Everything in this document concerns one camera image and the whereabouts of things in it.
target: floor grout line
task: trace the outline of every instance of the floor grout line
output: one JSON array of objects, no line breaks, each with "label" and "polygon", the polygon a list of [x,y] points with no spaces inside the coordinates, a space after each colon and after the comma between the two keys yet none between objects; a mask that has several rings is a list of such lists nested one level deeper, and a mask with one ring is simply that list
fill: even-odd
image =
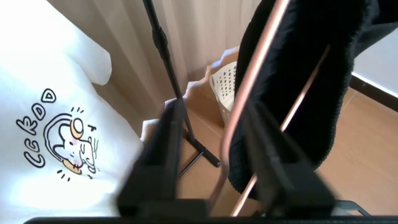
[{"label": "floor grout line", "polygon": [[201,122],[203,122],[206,126],[208,126],[218,137],[221,137],[220,134],[218,134],[213,128],[211,128],[204,120],[202,120],[198,115],[196,115],[191,109],[187,108],[189,112],[191,112],[193,115],[195,115]]},{"label": "floor grout line", "polygon": [[348,106],[348,104],[351,102],[351,100],[354,98],[355,94],[358,91],[355,91],[354,94],[351,96],[351,98],[348,100],[348,102],[344,105],[344,107],[341,109],[341,112],[343,112],[343,110]]}]

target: cartoon graphic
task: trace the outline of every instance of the cartoon graphic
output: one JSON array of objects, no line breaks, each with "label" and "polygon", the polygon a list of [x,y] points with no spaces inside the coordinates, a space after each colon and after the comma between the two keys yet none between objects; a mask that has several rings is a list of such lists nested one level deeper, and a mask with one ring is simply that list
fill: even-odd
[{"label": "cartoon graphic", "polygon": [[45,147],[58,161],[75,174],[84,173],[86,168],[92,174],[96,173],[95,159],[98,140],[89,136],[96,127],[85,124],[79,117],[62,113],[56,115],[44,128]]}]

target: perforated basket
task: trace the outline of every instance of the perforated basket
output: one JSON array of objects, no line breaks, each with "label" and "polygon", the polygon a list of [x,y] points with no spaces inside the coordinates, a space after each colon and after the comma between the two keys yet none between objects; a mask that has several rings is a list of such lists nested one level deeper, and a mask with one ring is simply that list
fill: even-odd
[{"label": "perforated basket", "polygon": [[235,73],[236,62],[232,62],[220,68],[209,78],[210,86],[216,95],[224,123],[227,122],[229,112],[234,103]]}]

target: beige curtain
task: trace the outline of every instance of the beige curtain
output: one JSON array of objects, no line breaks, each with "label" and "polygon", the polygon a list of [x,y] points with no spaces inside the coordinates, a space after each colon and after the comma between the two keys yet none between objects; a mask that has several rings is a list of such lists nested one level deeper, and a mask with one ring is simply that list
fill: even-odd
[{"label": "beige curtain", "polygon": [[[182,93],[189,81],[225,49],[240,44],[260,0],[154,0]],[[112,58],[109,83],[97,92],[136,131],[174,97],[140,0],[49,0],[66,18],[104,47]]]}]

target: tripod stand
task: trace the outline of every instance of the tripod stand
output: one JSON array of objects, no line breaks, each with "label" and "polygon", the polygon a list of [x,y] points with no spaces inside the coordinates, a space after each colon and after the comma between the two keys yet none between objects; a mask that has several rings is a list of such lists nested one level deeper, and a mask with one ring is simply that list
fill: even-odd
[{"label": "tripod stand", "polygon": [[[167,38],[163,32],[159,21],[157,20],[156,12],[152,0],[142,0],[147,12],[150,25],[152,26],[152,38],[154,40],[155,46],[158,49],[160,56],[162,57],[164,66],[166,67],[167,75],[172,84],[173,91],[177,99],[182,99],[181,90],[178,87],[178,81],[175,77],[173,65],[170,59],[170,52],[167,48]],[[184,130],[184,138],[198,151],[198,154],[184,167],[180,173],[180,177],[187,171],[191,166],[201,157],[204,156],[213,166],[219,167],[220,160],[218,160],[204,145],[202,145],[193,135],[193,130],[191,127],[191,122],[189,120],[188,114],[185,110],[185,124],[187,125],[187,130]]]}]

